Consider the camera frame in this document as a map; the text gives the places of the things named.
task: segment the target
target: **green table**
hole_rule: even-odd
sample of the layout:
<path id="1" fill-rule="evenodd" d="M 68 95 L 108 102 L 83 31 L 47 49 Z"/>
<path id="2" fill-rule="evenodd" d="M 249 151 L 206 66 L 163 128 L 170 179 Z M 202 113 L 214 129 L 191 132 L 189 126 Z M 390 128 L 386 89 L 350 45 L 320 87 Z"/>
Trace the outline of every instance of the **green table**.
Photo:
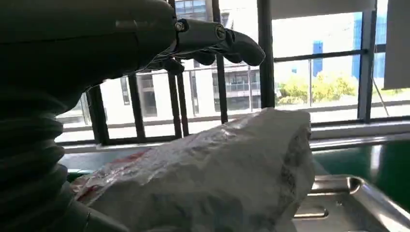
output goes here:
<path id="1" fill-rule="evenodd" d="M 351 174 L 377 186 L 393 201 L 410 210 L 410 142 L 314 152 L 329 174 Z"/>

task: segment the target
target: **green foliage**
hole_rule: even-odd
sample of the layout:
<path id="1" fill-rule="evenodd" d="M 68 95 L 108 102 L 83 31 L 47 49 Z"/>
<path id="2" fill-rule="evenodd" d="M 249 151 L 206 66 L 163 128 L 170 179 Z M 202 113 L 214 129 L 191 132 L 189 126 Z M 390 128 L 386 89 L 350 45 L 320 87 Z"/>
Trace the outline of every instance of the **green foliage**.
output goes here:
<path id="1" fill-rule="evenodd" d="M 297 74 L 280 84 L 281 97 L 278 104 L 301 104 L 308 102 L 308 77 Z M 312 78 L 313 102 L 331 102 L 342 96 L 357 95 L 358 82 L 354 77 L 341 72 L 320 72 Z"/>

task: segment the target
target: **metal tray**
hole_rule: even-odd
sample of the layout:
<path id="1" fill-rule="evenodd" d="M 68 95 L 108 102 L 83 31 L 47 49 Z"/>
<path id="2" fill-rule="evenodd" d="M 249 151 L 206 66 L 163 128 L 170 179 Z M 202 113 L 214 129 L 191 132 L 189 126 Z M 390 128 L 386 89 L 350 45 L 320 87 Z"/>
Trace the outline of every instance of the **metal tray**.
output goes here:
<path id="1" fill-rule="evenodd" d="M 293 222 L 298 232 L 410 232 L 409 213 L 350 175 L 317 176 Z"/>

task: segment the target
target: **robotic arm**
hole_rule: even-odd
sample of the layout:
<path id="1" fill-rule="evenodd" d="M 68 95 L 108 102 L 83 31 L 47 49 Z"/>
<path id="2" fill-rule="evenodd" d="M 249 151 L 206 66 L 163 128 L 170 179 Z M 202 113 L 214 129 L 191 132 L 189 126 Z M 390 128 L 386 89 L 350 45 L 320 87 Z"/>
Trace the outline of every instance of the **robotic arm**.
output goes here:
<path id="1" fill-rule="evenodd" d="M 73 200 L 55 116 L 109 78 L 177 74 L 173 58 L 224 55 L 259 65 L 264 52 L 221 24 L 177 20 L 164 0 L 0 1 L 0 231 L 127 231 Z"/>

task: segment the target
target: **plastic bag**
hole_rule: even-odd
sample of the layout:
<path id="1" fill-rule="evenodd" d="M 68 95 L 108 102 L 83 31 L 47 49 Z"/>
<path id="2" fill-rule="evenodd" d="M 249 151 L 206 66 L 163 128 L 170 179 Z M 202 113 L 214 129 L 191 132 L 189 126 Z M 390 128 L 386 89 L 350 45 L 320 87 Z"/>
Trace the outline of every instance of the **plastic bag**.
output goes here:
<path id="1" fill-rule="evenodd" d="M 292 231 L 314 181 L 309 135 L 308 113 L 264 109 L 73 184 L 132 232 Z"/>

